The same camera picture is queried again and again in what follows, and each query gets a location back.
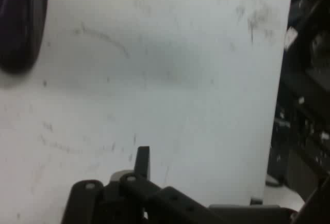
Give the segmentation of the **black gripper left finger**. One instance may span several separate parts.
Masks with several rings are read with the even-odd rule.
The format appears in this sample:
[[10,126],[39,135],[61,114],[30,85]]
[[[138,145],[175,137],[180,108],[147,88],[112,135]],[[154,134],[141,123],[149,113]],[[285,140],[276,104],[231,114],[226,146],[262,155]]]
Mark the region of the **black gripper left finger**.
[[70,190],[61,223],[92,223],[97,196],[103,188],[103,183],[98,180],[75,183]]

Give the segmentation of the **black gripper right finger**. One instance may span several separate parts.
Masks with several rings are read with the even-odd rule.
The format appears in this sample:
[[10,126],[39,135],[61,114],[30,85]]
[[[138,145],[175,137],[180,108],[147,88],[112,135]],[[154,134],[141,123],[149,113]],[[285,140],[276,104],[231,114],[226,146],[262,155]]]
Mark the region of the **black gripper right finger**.
[[173,187],[149,180],[150,148],[141,146],[133,172],[120,178],[120,192],[147,212],[149,223],[225,223],[218,215]]

